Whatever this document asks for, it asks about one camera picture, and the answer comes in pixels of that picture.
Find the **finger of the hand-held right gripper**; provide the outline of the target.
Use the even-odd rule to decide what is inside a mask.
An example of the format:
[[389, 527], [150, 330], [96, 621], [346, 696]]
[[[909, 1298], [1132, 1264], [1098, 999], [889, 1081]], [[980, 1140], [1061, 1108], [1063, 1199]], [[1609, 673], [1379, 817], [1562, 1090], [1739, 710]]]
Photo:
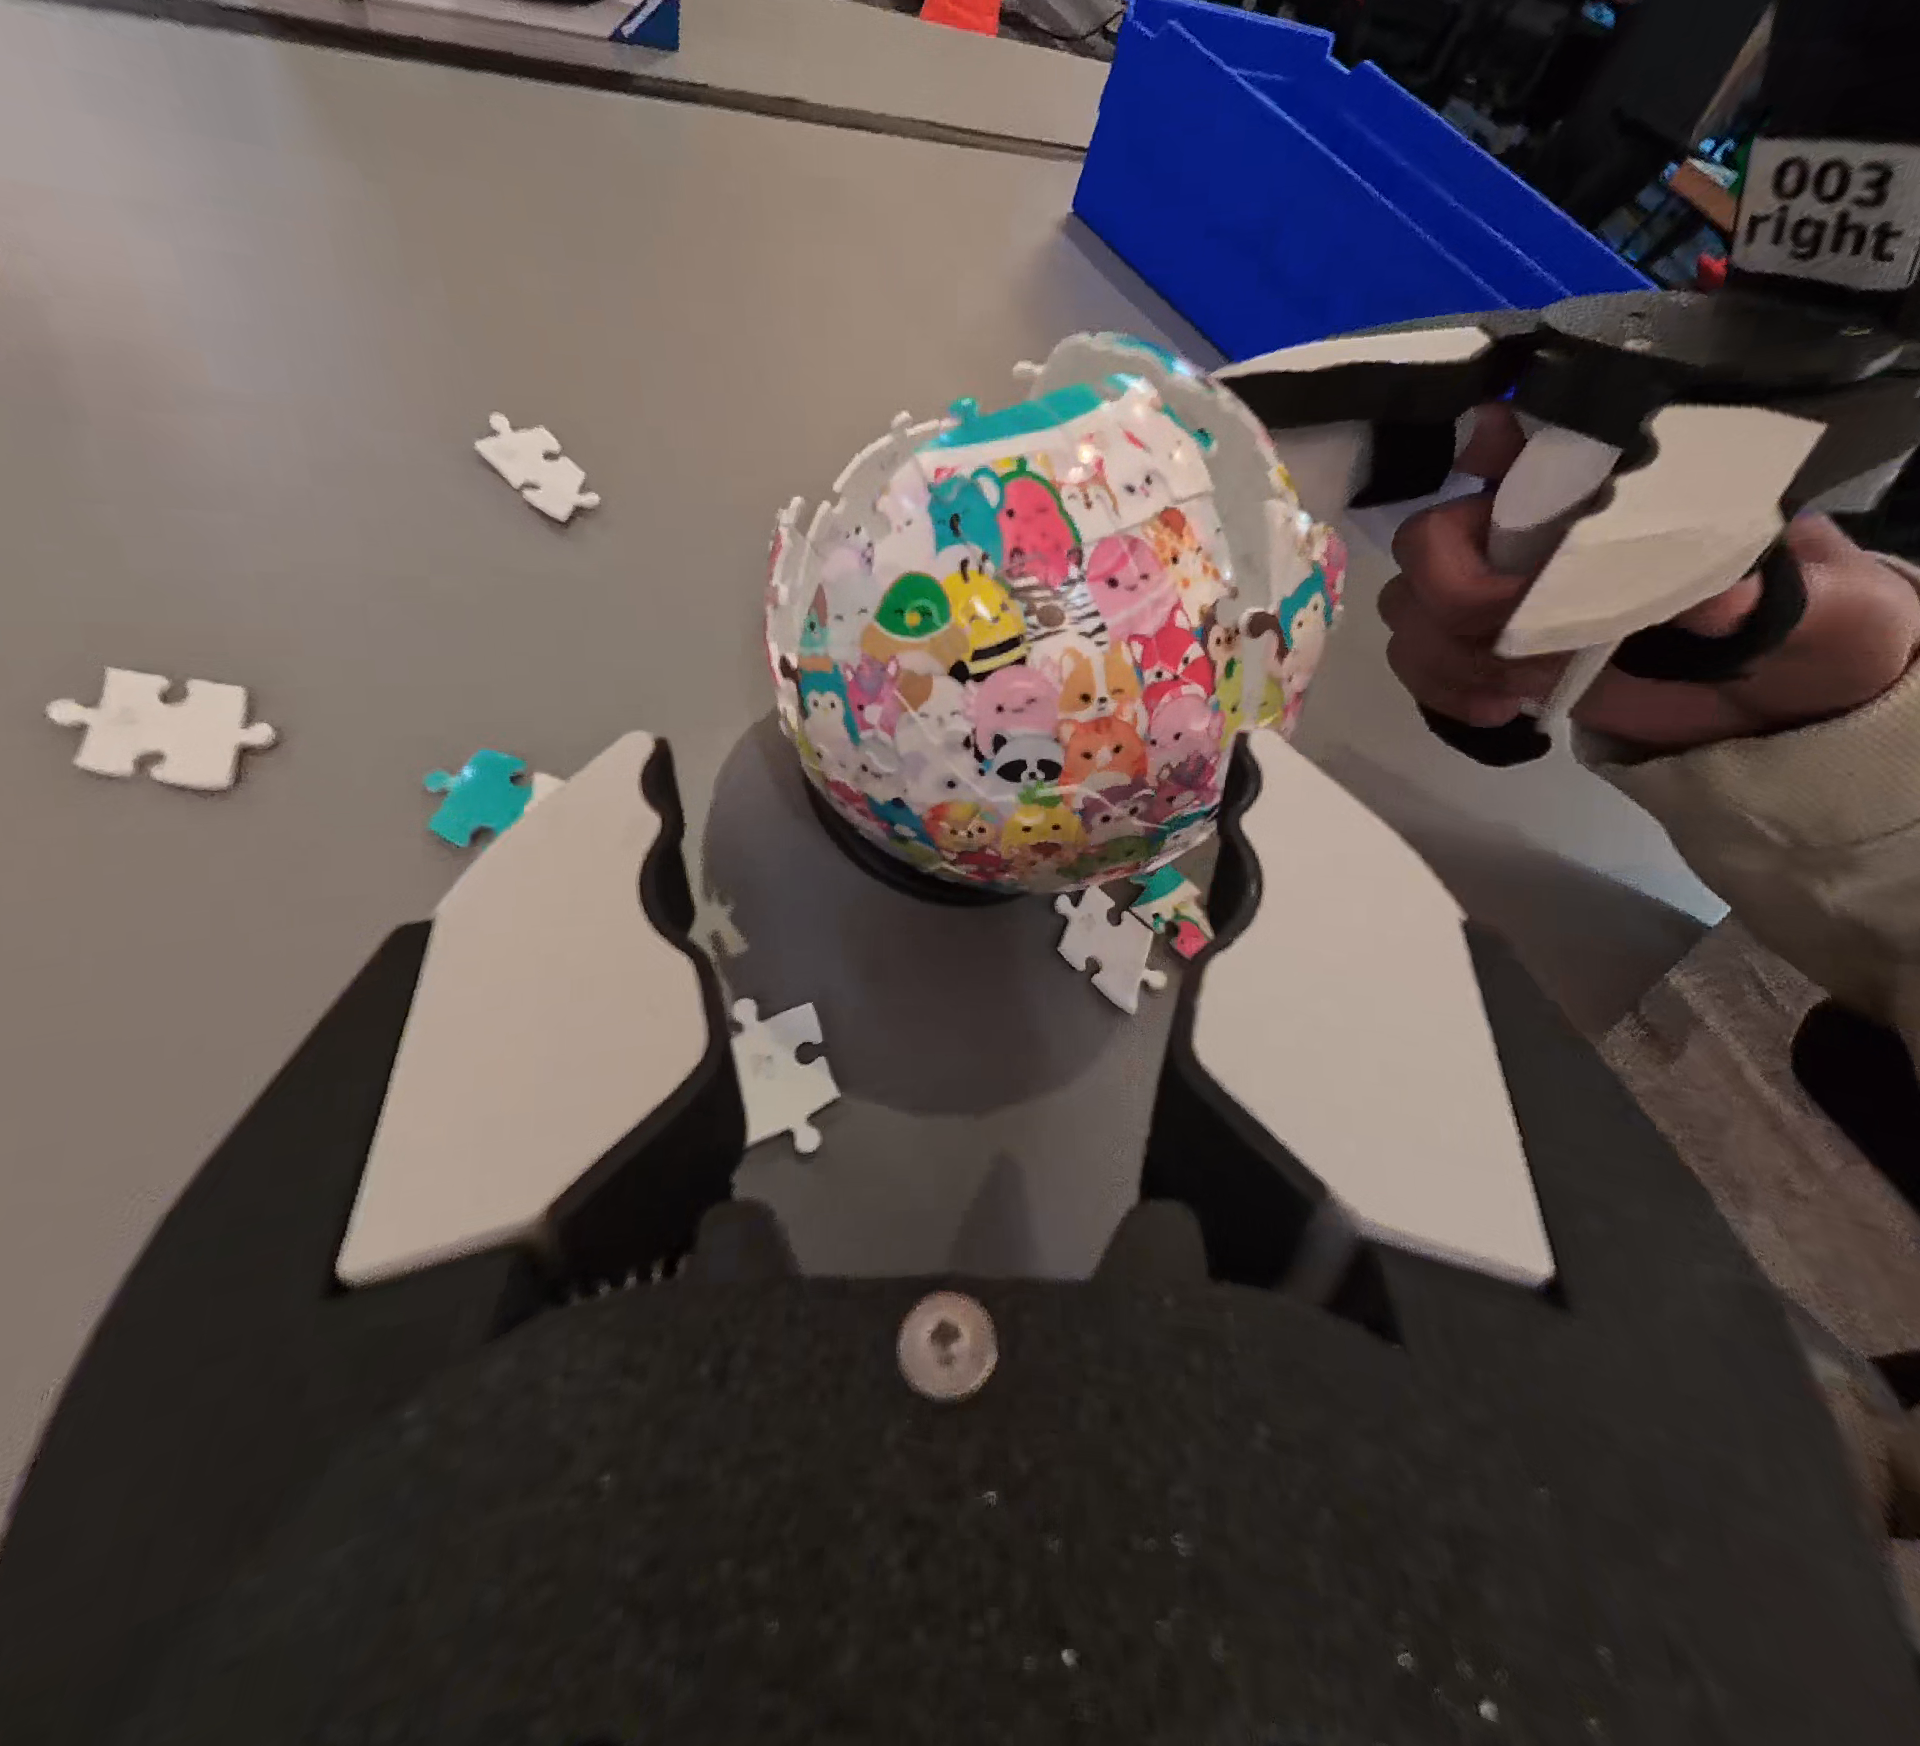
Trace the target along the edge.
[[1344, 335], [1219, 367], [1313, 510], [1376, 510], [1433, 497], [1458, 425], [1494, 398], [1501, 341], [1483, 326]]
[[1734, 582], [1782, 527], [1782, 502], [1826, 425], [1753, 407], [1668, 407], [1648, 457], [1609, 483], [1528, 588], [1506, 660], [1613, 647]]

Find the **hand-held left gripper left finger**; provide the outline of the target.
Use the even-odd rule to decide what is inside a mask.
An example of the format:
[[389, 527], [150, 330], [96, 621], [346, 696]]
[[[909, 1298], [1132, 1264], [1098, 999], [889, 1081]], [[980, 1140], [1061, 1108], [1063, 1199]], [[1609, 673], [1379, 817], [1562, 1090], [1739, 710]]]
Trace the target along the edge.
[[731, 1195], [745, 1110], [672, 751], [622, 735], [441, 901], [334, 1271], [498, 1249], [617, 1286]]

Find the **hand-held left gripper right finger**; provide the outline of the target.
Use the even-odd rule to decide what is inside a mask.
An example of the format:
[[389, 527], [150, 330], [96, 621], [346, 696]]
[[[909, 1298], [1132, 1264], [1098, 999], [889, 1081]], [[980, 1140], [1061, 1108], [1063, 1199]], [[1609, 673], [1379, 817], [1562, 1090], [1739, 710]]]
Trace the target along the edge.
[[1179, 1275], [1390, 1342], [1418, 1271], [1501, 1318], [1555, 1318], [1469, 926], [1428, 860], [1256, 732], [1228, 765], [1210, 895], [1140, 1168]]

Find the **black ball stand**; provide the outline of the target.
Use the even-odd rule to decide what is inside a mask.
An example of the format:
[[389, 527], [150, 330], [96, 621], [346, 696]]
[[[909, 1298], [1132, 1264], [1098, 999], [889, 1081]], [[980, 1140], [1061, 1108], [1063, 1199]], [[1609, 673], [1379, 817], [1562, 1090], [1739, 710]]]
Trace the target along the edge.
[[913, 839], [905, 823], [877, 818], [863, 797], [842, 800], [813, 780], [802, 786], [819, 827], [850, 865], [927, 907], [1001, 912], [1017, 903], [1080, 893], [1098, 884], [1067, 873], [1063, 865], [1033, 849], [1001, 856], [994, 847], [986, 847], [982, 860], [967, 865], [957, 853]]

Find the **colourful puzzle ball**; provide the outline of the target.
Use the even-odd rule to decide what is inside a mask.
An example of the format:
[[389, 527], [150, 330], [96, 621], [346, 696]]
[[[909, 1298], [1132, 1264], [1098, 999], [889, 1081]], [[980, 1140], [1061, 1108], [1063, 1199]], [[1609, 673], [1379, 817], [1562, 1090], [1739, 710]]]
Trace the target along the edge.
[[1244, 735], [1294, 735], [1344, 543], [1215, 371], [1089, 334], [1015, 378], [777, 512], [780, 726], [802, 780], [961, 862], [1147, 873], [1206, 843]]

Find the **person's right forearm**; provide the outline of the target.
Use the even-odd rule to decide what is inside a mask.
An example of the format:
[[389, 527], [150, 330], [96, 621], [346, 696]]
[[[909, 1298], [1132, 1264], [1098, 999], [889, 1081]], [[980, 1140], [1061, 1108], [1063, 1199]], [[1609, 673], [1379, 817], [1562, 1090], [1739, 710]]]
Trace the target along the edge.
[[1573, 751], [1753, 939], [1916, 1049], [1916, 670], [1798, 730], [1670, 755], [1581, 732]]

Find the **pink teal puzzle piece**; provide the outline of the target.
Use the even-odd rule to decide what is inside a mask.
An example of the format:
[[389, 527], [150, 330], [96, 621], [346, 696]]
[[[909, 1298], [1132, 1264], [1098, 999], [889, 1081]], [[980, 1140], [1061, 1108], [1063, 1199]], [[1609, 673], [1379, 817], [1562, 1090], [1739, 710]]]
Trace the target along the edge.
[[1198, 960], [1212, 944], [1208, 895], [1175, 865], [1133, 874], [1135, 898], [1130, 916], [1159, 938], [1184, 964]]

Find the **white double puzzle piece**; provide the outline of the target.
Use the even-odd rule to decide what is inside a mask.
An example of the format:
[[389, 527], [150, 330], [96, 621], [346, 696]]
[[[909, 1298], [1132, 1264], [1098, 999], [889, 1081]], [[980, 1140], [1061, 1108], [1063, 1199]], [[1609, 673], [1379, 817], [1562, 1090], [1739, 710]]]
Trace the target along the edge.
[[276, 726], [252, 717], [244, 685], [118, 667], [105, 670], [96, 703], [60, 698], [45, 718], [78, 736], [78, 770], [196, 795], [230, 791], [241, 761], [278, 745]]
[[1081, 974], [1108, 1005], [1135, 1015], [1144, 994], [1166, 987], [1164, 969], [1151, 965], [1151, 926], [1119, 907], [1104, 888], [1063, 892], [1052, 899], [1052, 910], [1060, 919], [1058, 958]]

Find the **person's right hand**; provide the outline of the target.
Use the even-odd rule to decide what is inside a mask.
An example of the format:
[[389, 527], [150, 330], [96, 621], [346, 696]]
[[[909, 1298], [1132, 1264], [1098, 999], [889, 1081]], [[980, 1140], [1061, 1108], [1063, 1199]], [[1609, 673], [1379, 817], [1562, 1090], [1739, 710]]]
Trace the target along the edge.
[[[1494, 488], [1525, 437], [1507, 407], [1476, 413], [1455, 462], [1481, 493], [1403, 521], [1397, 570], [1379, 595], [1393, 673], [1418, 706], [1472, 726], [1499, 726], [1544, 703], [1564, 667], [1555, 656], [1509, 661], [1495, 652], [1523, 582], [1494, 571], [1483, 547]], [[1718, 685], [1605, 670], [1573, 724], [1626, 751], [1672, 755], [1832, 723], [1891, 692], [1916, 664], [1916, 570], [1861, 549], [1822, 514], [1796, 519], [1784, 541], [1807, 607], [1776, 649]]]

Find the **blue storage bin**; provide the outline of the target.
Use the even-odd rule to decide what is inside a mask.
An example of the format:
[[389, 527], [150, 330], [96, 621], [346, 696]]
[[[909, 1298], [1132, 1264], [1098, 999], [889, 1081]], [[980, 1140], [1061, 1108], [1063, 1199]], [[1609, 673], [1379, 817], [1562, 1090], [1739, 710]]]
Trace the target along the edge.
[[1228, 360], [1655, 284], [1327, 31], [1125, 0], [1074, 217]]

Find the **person's black trousers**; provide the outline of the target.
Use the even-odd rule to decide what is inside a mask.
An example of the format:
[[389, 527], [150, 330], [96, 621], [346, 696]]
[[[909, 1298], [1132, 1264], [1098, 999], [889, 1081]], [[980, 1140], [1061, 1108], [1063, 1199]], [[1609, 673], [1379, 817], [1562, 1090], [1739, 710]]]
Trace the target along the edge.
[[1902, 1036], [1822, 999], [1796, 1030], [1789, 1065], [1811, 1104], [1917, 1204], [1917, 1079]]

